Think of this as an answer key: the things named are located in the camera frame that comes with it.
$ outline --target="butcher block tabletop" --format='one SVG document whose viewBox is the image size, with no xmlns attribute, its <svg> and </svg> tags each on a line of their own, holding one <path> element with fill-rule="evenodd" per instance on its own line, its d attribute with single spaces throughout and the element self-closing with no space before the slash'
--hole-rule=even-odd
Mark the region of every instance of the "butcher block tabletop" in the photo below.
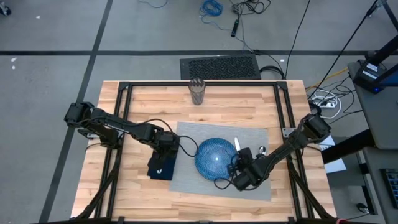
<svg viewBox="0 0 398 224">
<path fill-rule="evenodd" d="M 295 123 L 298 124 L 310 112 L 304 84 L 301 80 L 286 82 Z M 119 81 L 104 81 L 97 107 L 113 114 L 118 86 Z M 282 91 L 280 97 L 285 123 L 289 125 Z M 125 100 L 126 91 L 121 102 L 120 117 L 123 116 Z M 174 131 L 179 121 L 264 128 L 269 135 L 269 152 L 283 143 L 271 86 L 207 86 L 203 104 L 199 106 L 192 103 L 187 86 L 134 86 L 128 120 L 138 123 L 153 118 L 166 121 Z M 153 124 L 167 129 L 160 122 L 153 121 Z M 88 144 L 98 142 L 99 139 L 95 139 Z M 98 191 L 105 153 L 106 148 L 99 145 L 87 150 L 71 217 L 81 213 Z M 278 163 L 270 174 L 271 201 L 260 201 L 171 192 L 169 181 L 151 180 L 147 176 L 147 163 L 151 155 L 149 146 L 138 143 L 130 136 L 125 137 L 113 208 L 114 220 L 120 216 L 124 216 L 125 220 L 145 221 L 285 221 L 287 217 L 295 217 L 286 160 Z M 326 211 L 335 216 L 320 151 L 306 148 L 303 163 L 310 190 Z M 301 190 L 298 193 L 302 213 L 306 217 L 303 194 Z M 106 214 L 108 199 L 109 189 L 104 196 L 102 217 Z"/>
</svg>

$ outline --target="white label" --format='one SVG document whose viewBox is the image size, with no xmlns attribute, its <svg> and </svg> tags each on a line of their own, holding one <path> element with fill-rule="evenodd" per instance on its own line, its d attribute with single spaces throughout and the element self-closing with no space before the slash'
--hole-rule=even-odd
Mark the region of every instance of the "white label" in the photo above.
<svg viewBox="0 0 398 224">
<path fill-rule="evenodd" d="M 374 66 L 374 65 L 369 63 L 369 64 L 366 65 L 366 67 L 371 69 L 371 70 L 373 70 L 373 71 L 375 71 L 375 72 L 377 72 L 377 66 Z"/>
<path fill-rule="evenodd" d="M 367 75 L 367 76 L 369 76 L 369 77 L 371 77 L 371 78 L 373 78 L 373 79 L 377 79 L 377 77 L 375 77 L 374 75 L 370 74 L 370 73 L 367 72 L 367 71 L 363 71 L 362 73 L 365 74 L 365 75 Z"/>
</svg>

